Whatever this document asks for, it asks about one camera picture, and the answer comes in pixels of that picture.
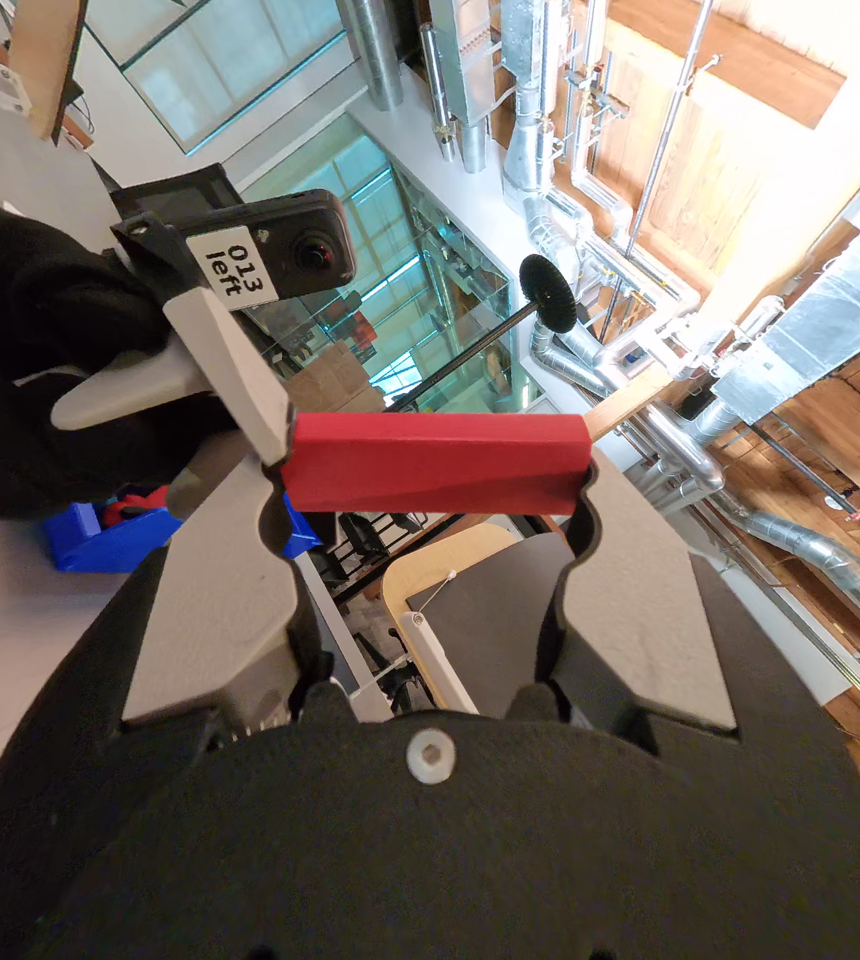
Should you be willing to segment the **tan wooden board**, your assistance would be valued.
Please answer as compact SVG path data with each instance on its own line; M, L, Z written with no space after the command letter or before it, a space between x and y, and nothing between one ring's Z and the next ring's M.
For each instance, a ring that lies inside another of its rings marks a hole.
M17 1L8 64L27 95L34 135L57 145L87 1Z

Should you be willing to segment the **silver spiral air duct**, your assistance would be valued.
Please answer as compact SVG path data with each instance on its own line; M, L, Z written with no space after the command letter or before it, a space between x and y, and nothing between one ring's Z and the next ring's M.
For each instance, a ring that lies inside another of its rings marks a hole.
M604 369L597 364L597 357L603 349L580 318L562 334L540 319L533 325L531 353L536 362L598 399L606 398L629 383L629 378L621 371Z
M837 540L762 510L739 510L738 524L819 570L860 610L860 559Z

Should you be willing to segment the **red wooden block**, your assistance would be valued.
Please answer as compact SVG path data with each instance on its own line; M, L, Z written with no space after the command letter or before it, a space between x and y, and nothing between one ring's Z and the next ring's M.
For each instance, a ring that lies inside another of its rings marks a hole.
M280 474L303 513L568 515L591 465L578 414L304 413Z

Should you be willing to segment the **blue plastic bin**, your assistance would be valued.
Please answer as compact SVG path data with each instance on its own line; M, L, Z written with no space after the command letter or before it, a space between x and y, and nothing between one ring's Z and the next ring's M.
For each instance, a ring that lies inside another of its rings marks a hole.
M206 555L205 571L226 560L232 572L287 573L286 561L321 545L286 494L274 498L265 478L243 470L213 490L185 523L166 507L103 529L100 513L107 502L73 503L44 521L58 570L130 573L148 554L169 544L179 563L199 548Z

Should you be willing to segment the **black round-base floor stand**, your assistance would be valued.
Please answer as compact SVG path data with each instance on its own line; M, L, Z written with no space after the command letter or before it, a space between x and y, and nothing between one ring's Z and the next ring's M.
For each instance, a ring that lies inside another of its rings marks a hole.
M479 353L485 352L525 319L536 315L543 326L556 333L570 331L578 320L577 301L560 270L541 254L530 254L519 268L519 282L526 298L523 306L494 328L487 330L461 353L422 379L390 404L387 413L405 412Z

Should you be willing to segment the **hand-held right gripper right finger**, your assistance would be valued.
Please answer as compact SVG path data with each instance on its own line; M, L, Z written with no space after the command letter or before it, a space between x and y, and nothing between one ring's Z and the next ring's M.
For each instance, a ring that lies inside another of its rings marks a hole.
M629 732L650 715L734 732L737 720L685 541L604 454L567 528L538 641L564 718Z

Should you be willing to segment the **white panel bracket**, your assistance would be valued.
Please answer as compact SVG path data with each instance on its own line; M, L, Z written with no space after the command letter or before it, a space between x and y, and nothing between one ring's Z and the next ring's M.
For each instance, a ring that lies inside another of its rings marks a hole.
M422 612L405 611L398 621L403 644L426 682L436 706L445 711L478 714L465 686Z

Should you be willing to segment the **cardboard box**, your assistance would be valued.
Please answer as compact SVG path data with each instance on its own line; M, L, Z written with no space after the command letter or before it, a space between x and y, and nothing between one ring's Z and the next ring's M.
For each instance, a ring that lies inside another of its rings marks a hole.
M345 342L328 346L291 379L284 390L299 413L382 413L384 393Z

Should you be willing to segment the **wooden pillar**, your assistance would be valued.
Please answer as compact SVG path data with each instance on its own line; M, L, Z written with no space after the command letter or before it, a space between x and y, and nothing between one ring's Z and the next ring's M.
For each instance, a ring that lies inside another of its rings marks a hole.
M583 416L591 441L598 441L634 417L674 382L663 366L648 366Z

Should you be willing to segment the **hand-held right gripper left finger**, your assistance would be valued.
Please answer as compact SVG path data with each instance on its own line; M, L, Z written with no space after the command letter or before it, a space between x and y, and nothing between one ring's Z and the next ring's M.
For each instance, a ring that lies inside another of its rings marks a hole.
M282 551L280 480L242 460L173 535L122 718L218 709L236 732L287 723L326 679L312 600Z

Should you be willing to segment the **person's left hand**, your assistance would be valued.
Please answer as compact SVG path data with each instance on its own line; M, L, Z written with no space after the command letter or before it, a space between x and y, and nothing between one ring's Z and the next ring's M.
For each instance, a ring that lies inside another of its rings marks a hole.
M82 430L52 425L55 402L84 378L126 352L157 354L170 331L123 268L0 208L0 520L167 485L210 437L237 429L206 392Z

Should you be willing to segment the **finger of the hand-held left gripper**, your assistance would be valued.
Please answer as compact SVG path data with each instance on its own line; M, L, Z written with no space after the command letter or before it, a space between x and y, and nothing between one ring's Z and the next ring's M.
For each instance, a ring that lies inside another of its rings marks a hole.
M234 316L202 287L169 299L163 313L261 461L284 461L291 448L289 396Z

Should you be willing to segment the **silver rectangular air duct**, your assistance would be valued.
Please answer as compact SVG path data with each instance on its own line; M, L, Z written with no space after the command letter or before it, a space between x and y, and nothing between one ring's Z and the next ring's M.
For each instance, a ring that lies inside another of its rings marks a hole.
M860 237L722 376L712 393L752 425L860 354Z

